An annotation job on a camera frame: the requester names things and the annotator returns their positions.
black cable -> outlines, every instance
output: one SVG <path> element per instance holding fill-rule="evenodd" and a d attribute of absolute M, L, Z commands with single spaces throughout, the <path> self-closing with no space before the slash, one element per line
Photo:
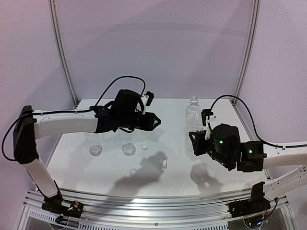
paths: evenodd
<path fill-rule="evenodd" d="M 17 118 L 13 124 L 11 124 L 11 126 L 9 127 L 9 129 L 6 131 L 3 139 L 2 139 L 2 145 L 1 145 L 1 150 L 2 150 L 2 154 L 4 156 L 5 159 L 7 159 L 8 161 L 16 161 L 16 159 L 11 159 L 11 158 L 8 158 L 5 154 L 5 151 L 4 151 L 4 143 L 5 143 L 5 140 L 9 134 L 9 132 L 11 131 L 11 129 L 14 127 L 14 125 L 19 122 L 20 120 L 30 116 L 30 115 L 49 115 L 49 114 L 62 114 L 62 113 L 87 113 L 87 112 L 90 112 L 92 109 L 87 109 L 87 110 L 56 110 L 56 111 L 48 111 L 48 112 L 42 112 L 42 113 L 30 113 L 30 114 L 24 114 L 22 116 L 20 116 L 19 118 Z"/>
<path fill-rule="evenodd" d="M 253 116 L 252 116 L 252 114 L 251 114 L 251 112 L 250 112 L 248 106 L 247 106 L 247 105 L 244 103 L 244 101 L 243 101 L 241 98 L 239 98 L 239 97 L 236 97 L 236 96 L 233 96 L 233 95 L 229 95 L 229 94 L 225 94 L 225 95 L 222 95 L 222 96 L 216 98 L 215 101 L 213 102 L 213 104 L 211 105 L 210 112 L 212 111 L 212 109 L 213 109 L 214 105 L 216 104 L 216 102 L 217 102 L 218 100 L 220 100 L 221 98 L 223 98 L 223 97 L 233 97 L 233 98 L 238 99 L 240 102 L 242 102 L 242 104 L 245 106 L 245 108 L 246 108 L 247 111 L 248 111 L 248 114 L 249 114 L 249 116 L 250 116 L 251 122 L 252 122 L 252 124 L 253 124 L 253 128 L 254 128 L 255 134 L 256 134 L 257 138 L 258 138 L 262 143 L 267 144 L 267 145 L 269 145 L 269 146 L 276 147 L 276 148 L 283 148 L 283 146 L 271 144 L 271 143 L 265 141 L 264 139 L 262 139 L 262 138 L 259 136 L 259 134 L 258 134 L 258 132 L 257 132 L 257 130 L 256 130 L 254 118 L 253 118 Z M 285 147 L 286 147 L 286 148 L 307 147 L 307 144 L 302 144 L 302 145 L 289 145 L 289 146 L 285 146 Z"/>
<path fill-rule="evenodd" d="M 122 78 L 133 78 L 133 79 L 138 79 L 138 80 L 142 81 L 144 87 L 143 87 L 143 90 L 142 90 L 142 92 L 141 92 L 141 96 L 143 95 L 143 93 L 144 93 L 144 91 L 145 91 L 145 88 L 146 88 L 146 83 L 145 83 L 145 81 L 144 81 L 142 78 L 134 77 L 134 76 L 121 76 L 121 77 L 118 77 L 118 78 L 114 79 L 114 80 L 111 82 L 111 84 L 109 84 L 109 86 L 105 89 L 105 91 L 104 91 L 104 92 L 101 94 L 101 96 L 99 97 L 99 99 L 98 99 L 98 101 L 96 102 L 96 104 L 94 105 L 94 107 L 96 107 L 96 106 L 99 104 L 99 102 L 101 101 L 101 99 L 102 99 L 102 97 L 105 95 L 105 93 L 108 91 L 108 89 L 109 89 L 117 80 L 122 79 Z"/>
<path fill-rule="evenodd" d="M 5 139 L 6 137 L 8 136 L 9 132 L 11 131 L 11 129 L 14 127 L 14 125 L 19 122 L 21 119 L 24 119 L 28 116 L 30 116 L 32 114 L 24 114 L 22 116 L 20 116 L 19 118 L 17 118 L 13 124 L 11 124 L 11 126 L 9 127 L 9 129 L 6 131 L 6 133 L 4 134 L 4 137 L 3 137 L 3 140 L 2 140 L 2 145 L 1 145 L 1 150 L 2 150 L 2 154 L 4 156 L 5 159 L 7 159 L 8 161 L 16 161 L 16 159 L 11 159 L 11 158 L 8 158 L 6 155 L 5 155 L 5 152 L 4 152 L 4 143 L 5 143 Z"/>
<path fill-rule="evenodd" d="M 277 207 L 277 205 L 278 205 L 279 199 L 276 197 L 276 198 L 274 199 L 274 201 L 275 201 L 276 204 L 275 204 L 275 206 L 274 206 L 272 212 L 270 212 L 269 215 L 267 215 L 263 220 L 266 220 L 267 218 L 269 218 L 269 216 L 272 215 L 273 211 L 275 211 L 275 209 L 276 209 L 276 207 Z"/>

metal grating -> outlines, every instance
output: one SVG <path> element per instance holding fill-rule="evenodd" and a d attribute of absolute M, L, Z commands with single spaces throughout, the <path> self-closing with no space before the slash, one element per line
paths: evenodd
<path fill-rule="evenodd" d="M 29 212 L 29 216 L 40 219 L 44 222 L 49 222 L 49 223 L 55 223 L 56 216 L 52 215 L 50 213 L 45 213 L 39 210 L 31 209 Z M 93 224 L 93 223 L 87 223 L 84 221 L 84 219 L 81 219 L 79 221 L 79 226 L 78 229 L 81 230 L 131 230 L 131 228 L 111 228 L 111 227 L 106 227 L 101 224 Z M 228 230 L 228 224 L 227 223 L 222 223 L 222 224 L 215 224 L 215 225 L 209 225 L 203 228 L 195 228 L 195 229 L 188 229 L 188 230 Z"/>
<path fill-rule="evenodd" d="M 95 224 L 89 224 L 89 223 L 80 223 L 79 229 L 82 229 L 82 230 L 128 230 L 129 228 L 115 229 L 115 228 L 106 228 L 106 227 L 103 227 L 101 225 L 95 225 Z M 204 228 L 188 229 L 188 230 L 228 230 L 228 229 L 229 229 L 228 224 L 223 223 L 223 224 L 207 226 L 207 227 L 204 227 Z"/>
<path fill-rule="evenodd" d="M 43 221 L 55 223 L 56 216 L 31 209 L 30 216 Z"/>

white tabletop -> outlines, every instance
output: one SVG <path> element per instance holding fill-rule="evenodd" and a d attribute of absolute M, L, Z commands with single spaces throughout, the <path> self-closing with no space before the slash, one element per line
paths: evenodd
<path fill-rule="evenodd" d="M 202 109 L 210 108 L 214 99 L 199 99 Z M 88 108 L 96 100 L 81 100 L 78 108 Z M 250 188 L 266 181 L 264 172 L 229 172 L 208 155 L 194 156 L 185 151 L 185 108 L 189 99 L 154 99 L 148 112 L 162 123 L 152 132 L 135 130 L 136 152 L 126 156 L 121 150 L 118 133 L 100 134 L 103 152 L 89 153 L 84 133 L 62 135 L 47 166 L 60 188 L 110 196 L 189 196 L 212 195 Z M 213 109 L 216 122 L 239 128 L 241 141 L 248 135 L 227 99 Z M 147 150 L 141 144 L 148 145 Z M 167 159 L 167 168 L 162 161 Z"/>

plastic bottle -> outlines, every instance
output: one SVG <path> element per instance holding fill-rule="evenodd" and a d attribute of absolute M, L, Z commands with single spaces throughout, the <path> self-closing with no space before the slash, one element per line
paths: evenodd
<path fill-rule="evenodd" d="M 133 145 L 132 133 L 126 133 L 122 130 L 118 130 L 120 142 L 121 142 L 121 150 L 126 156 L 132 156 L 135 154 L 136 148 Z"/>
<path fill-rule="evenodd" d="M 201 107 L 197 97 L 191 97 L 190 104 L 186 108 L 186 150 L 194 152 L 189 132 L 203 130 L 201 119 Z"/>
<path fill-rule="evenodd" d="M 100 144 L 99 136 L 96 133 L 84 133 L 87 140 L 88 147 L 90 148 L 90 154 L 98 157 L 102 152 L 102 146 Z"/>

lavender wall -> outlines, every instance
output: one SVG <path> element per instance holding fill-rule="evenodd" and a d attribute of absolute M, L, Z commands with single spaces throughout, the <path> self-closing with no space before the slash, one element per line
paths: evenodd
<path fill-rule="evenodd" d="M 24 105 L 72 108 L 51 26 L 48 1 L 5 0 L 0 8 L 0 138 Z M 57 137 L 38 140 L 46 161 Z M 6 142 L 12 157 L 12 139 Z M 27 190 L 33 187 L 21 165 L 0 156 L 0 229 L 12 230 Z"/>
<path fill-rule="evenodd" d="M 80 98 L 116 77 L 143 77 L 156 97 L 235 91 L 253 0 L 57 0 L 61 36 Z M 117 89 L 140 91 L 122 80 Z"/>
<path fill-rule="evenodd" d="M 261 1 L 255 43 L 240 97 L 259 135 L 280 142 L 307 140 L 307 2 Z M 240 113 L 251 130 L 249 116 Z M 289 171 L 271 170 L 272 177 Z M 287 194 L 298 229 L 306 229 L 307 186 Z"/>

